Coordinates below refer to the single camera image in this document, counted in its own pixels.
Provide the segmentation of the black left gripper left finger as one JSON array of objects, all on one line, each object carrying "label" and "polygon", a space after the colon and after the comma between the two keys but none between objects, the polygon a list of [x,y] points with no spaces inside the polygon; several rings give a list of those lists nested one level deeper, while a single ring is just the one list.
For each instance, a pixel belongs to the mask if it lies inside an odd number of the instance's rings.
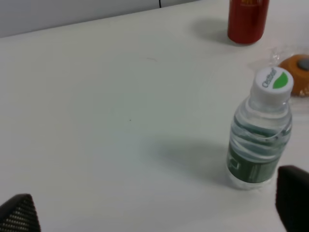
[{"label": "black left gripper left finger", "polygon": [[36,207],[30,194],[17,194],[0,206],[0,231],[41,231]]}]

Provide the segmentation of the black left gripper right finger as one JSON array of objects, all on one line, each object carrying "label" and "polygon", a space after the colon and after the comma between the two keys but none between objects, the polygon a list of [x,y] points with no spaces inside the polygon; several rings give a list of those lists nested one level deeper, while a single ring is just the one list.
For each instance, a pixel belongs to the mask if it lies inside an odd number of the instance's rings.
[{"label": "black left gripper right finger", "polygon": [[309,230],[309,173],[292,165],[278,168],[277,212],[288,232]]}]

